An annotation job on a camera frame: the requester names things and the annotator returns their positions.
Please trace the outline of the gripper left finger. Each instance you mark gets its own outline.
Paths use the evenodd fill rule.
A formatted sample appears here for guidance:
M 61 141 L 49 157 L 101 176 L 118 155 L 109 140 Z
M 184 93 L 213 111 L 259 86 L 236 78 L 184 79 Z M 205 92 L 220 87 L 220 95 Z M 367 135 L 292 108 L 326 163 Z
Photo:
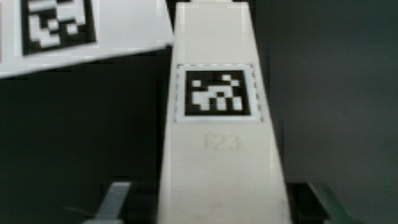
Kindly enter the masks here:
M 109 184 L 99 209 L 93 218 L 86 221 L 86 224 L 124 224 L 124 221 L 118 218 L 118 212 L 122 208 L 129 186 L 129 182 L 113 182 Z

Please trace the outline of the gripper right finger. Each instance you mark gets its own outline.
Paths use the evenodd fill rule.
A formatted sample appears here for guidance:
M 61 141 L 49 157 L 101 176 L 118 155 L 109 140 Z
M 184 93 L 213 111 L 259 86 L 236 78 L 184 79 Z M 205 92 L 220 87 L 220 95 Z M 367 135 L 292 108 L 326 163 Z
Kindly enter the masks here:
M 332 188 L 324 184 L 310 183 L 308 189 L 314 194 L 316 207 L 307 224 L 362 224 L 342 206 Z

